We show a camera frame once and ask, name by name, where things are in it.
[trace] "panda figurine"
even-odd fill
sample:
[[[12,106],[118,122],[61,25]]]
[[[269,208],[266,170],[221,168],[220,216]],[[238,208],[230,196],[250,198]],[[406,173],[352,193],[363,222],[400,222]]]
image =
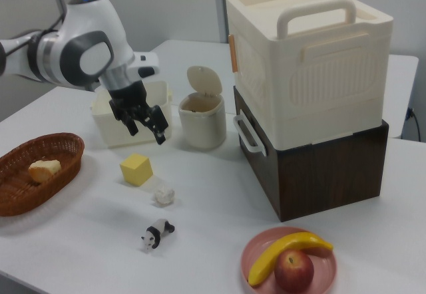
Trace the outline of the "panda figurine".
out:
[[[167,231],[173,233],[174,226],[171,225],[166,219],[159,219],[154,222],[150,227],[146,229],[145,236],[142,236],[146,250],[156,249],[160,244],[161,235]]]

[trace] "wicker basket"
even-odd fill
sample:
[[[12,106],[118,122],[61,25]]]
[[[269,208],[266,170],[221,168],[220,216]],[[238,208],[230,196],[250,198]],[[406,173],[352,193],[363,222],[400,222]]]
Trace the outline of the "wicker basket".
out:
[[[72,133],[32,139],[0,158],[0,216],[15,216],[40,206],[79,173],[85,144]],[[58,160],[61,170],[36,183],[28,167],[37,160]]]

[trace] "apple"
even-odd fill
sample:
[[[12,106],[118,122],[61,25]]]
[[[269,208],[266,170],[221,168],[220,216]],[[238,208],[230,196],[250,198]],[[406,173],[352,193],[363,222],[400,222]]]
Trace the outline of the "apple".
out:
[[[305,291],[314,278],[310,257],[299,249],[287,249],[279,254],[275,264],[275,280],[288,293]]]

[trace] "white basket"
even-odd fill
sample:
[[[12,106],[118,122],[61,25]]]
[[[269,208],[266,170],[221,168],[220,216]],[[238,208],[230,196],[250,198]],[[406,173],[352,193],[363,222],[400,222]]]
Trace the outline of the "white basket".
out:
[[[226,0],[236,88],[276,150],[381,125],[392,17],[356,0]]]
[[[172,135],[172,93],[168,89],[168,84],[164,81],[154,81],[144,83],[146,90],[146,103],[149,106],[159,105],[164,117],[167,120],[168,127],[164,132],[164,137],[170,138]],[[131,144],[140,144],[155,141],[154,134],[141,123],[136,121],[139,132],[131,136],[127,127],[117,121],[109,105],[111,99],[109,92],[102,88],[97,91],[97,97],[92,102],[92,117],[101,132],[105,144],[112,148],[115,146],[126,146]]]

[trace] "yellow sponge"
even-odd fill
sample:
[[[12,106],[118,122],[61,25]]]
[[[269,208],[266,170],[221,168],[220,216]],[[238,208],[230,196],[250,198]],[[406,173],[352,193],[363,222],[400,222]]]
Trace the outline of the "yellow sponge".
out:
[[[136,153],[121,162],[120,168],[124,180],[134,186],[143,185],[153,175],[149,159]]]

